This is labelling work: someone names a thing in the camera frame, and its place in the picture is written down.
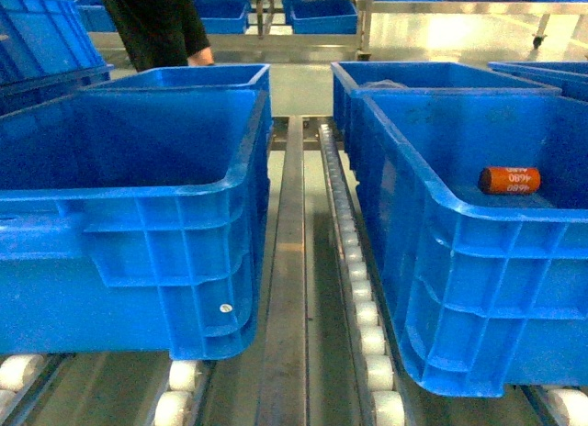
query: crate rim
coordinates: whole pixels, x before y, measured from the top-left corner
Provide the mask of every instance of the crate rim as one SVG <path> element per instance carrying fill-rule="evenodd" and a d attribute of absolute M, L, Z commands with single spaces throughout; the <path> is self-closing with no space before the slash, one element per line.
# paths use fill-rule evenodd
<path fill-rule="evenodd" d="M 588 111 L 588 102 L 580 100 L 542 94 L 529 95 L 529 97 L 560 100 L 562 103 L 580 104 L 584 105 Z M 366 94 L 362 98 L 366 104 L 365 107 L 372 110 L 378 121 L 381 122 L 387 136 L 394 141 L 402 157 L 411 165 L 415 174 L 424 183 L 430 197 L 440 207 L 444 207 L 465 217 L 489 221 L 588 223 L 588 209 L 485 207 L 475 206 L 459 199 L 431 168 L 424 157 L 404 137 L 400 129 L 384 114 L 378 102 L 372 98 L 372 95 Z M 381 131 L 376 130 L 375 140 L 378 141 L 379 145 L 386 152 L 390 151 L 391 143 L 383 140 Z"/>
<path fill-rule="evenodd" d="M 518 92 L 522 92 L 522 91 L 527 91 L 529 89 L 532 89 L 534 92 L 542 92 L 545 91 L 548 94 L 554 94 L 554 95 L 560 95 L 561 94 L 561 88 L 558 88 L 556 86 L 550 86 L 548 84 L 542 84 L 530 79 L 525 79 L 522 77 L 517 77 L 517 76 L 513 76 L 511 74 L 508 73 L 500 73 L 498 71 L 495 70 L 491 70 L 491 69 L 483 69 L 483 68 L 478 68 L 475 66 L 469 66 L 465 63 L 459 63 L 459 62 L 400 62 L 400 61 L 395 61 L 395 62 L 388 62 L 388 61 L 380 61 L 380 62 L 372 62 L 370 61 L 369 63 L 374 63 L 374 64 L 406 64 L 406 65 L 423 65 L 423 64 L 431 64 L 431 65 L 450 65 L 450 66 L 456 66 L 458 68 L 465 68 L 465 69 L 469 69 L 469 70 L 474 70 L 474 71 L 483 71 L 486 73 L 491 73 L 491 74 L 496 74 L 496 75 L 500 75 L 502 77 L 507 77 L 509 80 L 517 80 L 520 81 L 522 83 L 525 84 L 531 84 L 533 86 L 535 86 L 534 88 L 397 88 L 397 89 L 370 89 L 370 88 L 362 88 L 360 87 L 356 81 L 353 79 L 353 77 L 351 77 L 351 74 L 349 74 L 347 72 L 347 70 L 345 70 L 343 68 L 342 65 L 345 64 L 357 64 L 359 62 L 332 62 L 331 63 L 331 70 L 332 72 L 339 77 L 340 82 L 343 84 L 345 90 L 347 92 L 351 92 L 352 96 L 354 96 L 354 93 L 356 92 L 373 92 L 373 91 L 411 91 L 411 92 L 444 92 L 444 93 L 449 93 L 451 91 L 454 92 L 465 92 L 468 91 L 471 94 L 477 94 L 477 93 L 488 93 L 490 91 L 492 91 L 493 94 L 498 93 L 509 93 L 511 94 L 512 92 L 518 93 Z"/>
<path fill-rule="evenodd" d="M 159 73 L 161 71 L 169 71 L 169 70 L 183 70 L 183 72 L 188 72 L 188 73 L 199 73 L 200 70 L 202 68 L 197 67 L 197 66 L 182 66 L 182 67 L 162 67 L 162 68 L 153 68 L 151 70 L 147 70 L 147 71 L 143 71 L 141 73 L 136 73 L 136 74 L 132 74 L 132 75 L 128 75 L 125 77 L 122 77 L 120 79 L 117 79 L 116 81 L 109 81 L 109 82 L 103 82 L 101 84 L 93 84 L 91 86 L 87 86 L 84 88 L 80 88 L 81 92 L 84 91 L 104 91 L 104 92 L 145 92 L 145 91 L 155 91 L 155 92 L 161 92 L 161 91 L 186 91 L 186 90 L 190 90 L 190 91 L 198 91 L 198 90 L 209 90 L 209 89 L 214 89 L 214 90 L 218 90 L 218 91 L 222 91 L 225 87 L 229 87 L 229 88 L 241 88 L 244 86 L 248 86 L 251 84 L 251 82 L 256 83 L 259 81 L 259 79 L 265 74 L 265 73 L 269 73 L 270 70 L 270 65 L 267 63 L 247 63 L 247 64 L 240 64 L 240 63 L 219 63 L 218 65 L 215 64 L 214 68 L 222 68 L 222 67 L 243 67 L 243 68 L 255 68 L 255 67 L 259 67 L 259 71 L 257 73 L 254 74 L 254 76 L 251 78 L 249 83 L 244 83 L 244 84 L 202 84 L 202 85 L 184 85 L 184 86 L 168 86 L 168 87 L 162 87 L 162 86 L 149 86 L 149 87 L 142 87 L 142 88 L 134 88 L 134 87 L 112 87 L 112 88 L 108 88 L 109 85 L 111 85 L 113 82 L 124 82 L 127 79 L 132 79 L 132 78 L 136 78 L 138 75 L 146 75 L 146 74 L 150 74 L 150 73 Z"/>
<path fill-rule="evenodd" d="M 527 65 L 525 62 L 489 62 L 488 66 L 492 68 L 492 70 L 496 73 L 500 73 L 500 71 L 505 71 L 505 72 L 509 72 L 509 71 L 526 71 L 528 73 L 532 73 L 532 74 L 547 74 L 550 75 L 552 77 L 559 77 L 562 79 L 566 79 L 566 78 L 578 78 L 576 80 L 576 82 L 586 82 L 588 83 L 588 73 L 586 74 L 582 74 L 582 73 L 573 73 L 571 71 L 562 71 L 562 70 L 552 70 L 550 68 L 542 68 L 542 67 L 538 67 L 538 66 L 533 66 L 533 63 L 546 63 L 546 64 L 560 64 L 560 63 L 585 63 L 587 66 L 587 70 L 588 70 L 588 62 L 530 62 L 529 65 Z"/>
<path fill-rule="evenodd" d="M 15 93 L 20 93 L 22 91 L 28 91 L 37 88 L 42 88 L 45 86 L 51 86 L 52 84 L 59 84 L 63 78 L 81 79 L 90 75 L 95 75 L 97 73 L 109 73 L 112 70 L 114 70 L 114 68 L 114 65 L 108 64 L 103 66 L 97 66 L 94 68 L 83 68 L 81 70 L 70 71 L 67 73 L 50 74 L 44 77 L 35 77 L 27 80 L 22 80 L 19 82 L 13 82 L 11 84 L 5 84 L 0 86 L 0 94 L 11 95 Z"/>
<path fill-rule="evenodd" d="M 259 126 L 262 122 L 262 112 L 265 104 L 268 102 L 269 95 L 265 91 L 255 91 L 251 89 L 227 90 L 217 89 L 218 92 L 225 93 L 250 93 L 254 95 L 254 104 L 251 116 L 246 122 L 244 129 L 255 129 L 253 125 Z M 32 110 L 43 109 L 51 104 L 59 104 L 65 101 L 73 100 L 76 94 L 66 95 L 55 98 L 45 103 L 30 106 L 19 111 L 15 111 L 3 116 L 10 118 L 22 115 L 22 113 Z M 134 198 L 134 197 L 170 197 L 170 196 L 203 196 L 220 191 L 228 190 L 240 185 L 247 176 L 249 161 L 254 158 L 254 144 L 256 140 L 263 140 L 263 131 L 261 134 L 244 134 L 239 146 L 229 162 L 227 172 L 224 177 L 214 183 L 206 185 L 165 185 L 165 186 L 146 186 L 146 187 L 96 187 L 96 188 L 69 188 L 69 189 L 34 189 L 34 190 L 0 190 L 0 201 L 20 202 L 20 201 L 43 201 L 43 200 L 75 200 L 75 199 L 115 199 L 115 198 Z"/>
<path fill-rule="evenodd" d="M 290 15 L 292 17 L 292 20 L 303 20 L 303 21 L 309 21 L 309 20 L 325 20 L 325 19 L 333 19 L 333 18 L 338 18 L 338 17 L 357 17 L 357 8 L 356 6 L 353 5 L 353 1 L 352 0 L 325 0 L 325 1 L 344 1 L 350 4 L 351 8 L 353 8 L 353 13 L 350 14 L 346 14 L 346 15 L 335 15 L 335 16 L 317 16 L 317 17 L 296 17 L 295 14 L 295 9 L 297 6 L 304 6 L 305 4 L 308 4 L 309 2 L 306 1 L 302 1 L 302 2 L 292 2 L 292 9 L 290 10 Z"/>

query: metal frame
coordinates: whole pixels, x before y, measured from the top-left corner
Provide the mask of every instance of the metal frame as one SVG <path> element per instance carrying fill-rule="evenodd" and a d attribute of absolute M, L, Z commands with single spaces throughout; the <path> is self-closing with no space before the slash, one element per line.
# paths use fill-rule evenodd
<path fill-rule="evenodd" d="M 588 3 L 535 2 L 384 2 L 356 0 L 359 11 L 355 35 L 276 35 L 270 34 L 277 12 L 275 0 L 255 0 L 256 34 L 211 35 L 218 51 L 289 51 L 343 50 L 369 57 L 372 17 L 374 14 L 441 14 L 441 15 L 544 15 L 539 23 L 534 46 L 546 37 L 549 15 L 588 15 Z M 99 50 L 124 50 L 118 33 L 90 33 Z"/>

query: white roller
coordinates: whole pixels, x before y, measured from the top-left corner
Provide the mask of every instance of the white roller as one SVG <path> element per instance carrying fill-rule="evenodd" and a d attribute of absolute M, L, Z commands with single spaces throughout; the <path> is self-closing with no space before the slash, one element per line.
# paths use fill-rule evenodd
<path fill-rule="evenodd" d="M 386 353 L 386 340 L 382 327 L 359 327 L 359 334 L 361 336 L 361 351 L 364 355 L 384 355 Z"/>
<path fill-rule="evenodd" d="M 361 247 L 358 245 L 346 245 L 343 247 L 343 253 L 345 254 L 345 259 L 349 263 L 357 263 L 364 259 L 364 254 L 361 251 Z"/>
<path fill-rule="evenodd" d="M 566 426 L 588 426 L 588 396 L 578 389 L 548 391 L 550 405 L 566 421 Z"/>
<path fill-rule="evenodd" d="M 0 389 L 18 392 L 43 367 L 39 354 L 11 355 L 0 366 Z"/>
<path fill-rule="evenodd" d="M 387 355 L 367 355 L 367 387 L 370 391 L 392 391 L 394 370 Z"/>
<path fill-rule="evenodd" d="M 368 279 L 368 267 L 366 263 L 349 263 L 347 265 L 347 270 L 349 271 L 349 280 L 350 281 L 365 281 Z"/>
<path fill-rule="evenodd" d="M 358 327 L 378 325 L 378 306 L 376 302 L 356 302 L 356 321 Z"/>
<path fill-rule="evenodd" d="M 354 231 L 342 231 L 341 241 L 343 242 L 343 245 L 359 244 L 359 238 L 357 237 L 357 233 Z"/>
<path fill-rule="evenodd" d="M 371 300 L 371 284 L 369 281 L 354 281 L 351 283 L 351 295 L 354 302 Z"/>
<path fill-rule="evenodd" d="M 196 391 L 198 376 L 201 374 L 202 362 L 174 360 L 169 370 L 169 388 L 172 391 Z"/>
<path fill-rule="evenodd" d="M 398 392 L 376 391 L 371 397 L 376 426 L 404 426 L 404 406 Z"/>
<path fill-rule="evenodd" d="M 185 426 L 191 397 L 187 391 L 165 392 L 157 402 L 153 426 Z"/>

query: caster wheel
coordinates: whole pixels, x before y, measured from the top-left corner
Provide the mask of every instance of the caster wheel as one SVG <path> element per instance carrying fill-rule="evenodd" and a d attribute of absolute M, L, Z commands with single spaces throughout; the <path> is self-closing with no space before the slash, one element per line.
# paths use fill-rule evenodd
<path fill-rule="evenodd" d="M 357 61 L 358 62 L 369 62 L 371 59 L 371 54 L 369 52 L 359 52 L 357 54 Z"/>
<path fill-rule="evenodd" d="M 544 36 L 543 37 L 539 37 L 539 36 L 535 37 L 533 39 L 533 48 L 535 50 L 538 50 L 539 47 L 541 46 L 541 44 L 543 43 L 543 40 L 545 40 L 545 37 Z"/>

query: metal shelf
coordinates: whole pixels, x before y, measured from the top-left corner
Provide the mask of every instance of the metal shelf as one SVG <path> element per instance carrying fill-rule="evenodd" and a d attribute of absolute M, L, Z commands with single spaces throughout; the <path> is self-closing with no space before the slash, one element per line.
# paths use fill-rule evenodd
<path fill-rule="evenodd" d="M 373 1 L 371 13 L 440 14 L 440 15 L 586 15 L 588 3 L 443 1 L 388 2 Z M 357 2 L 366 11 L 367 0 Z"/>

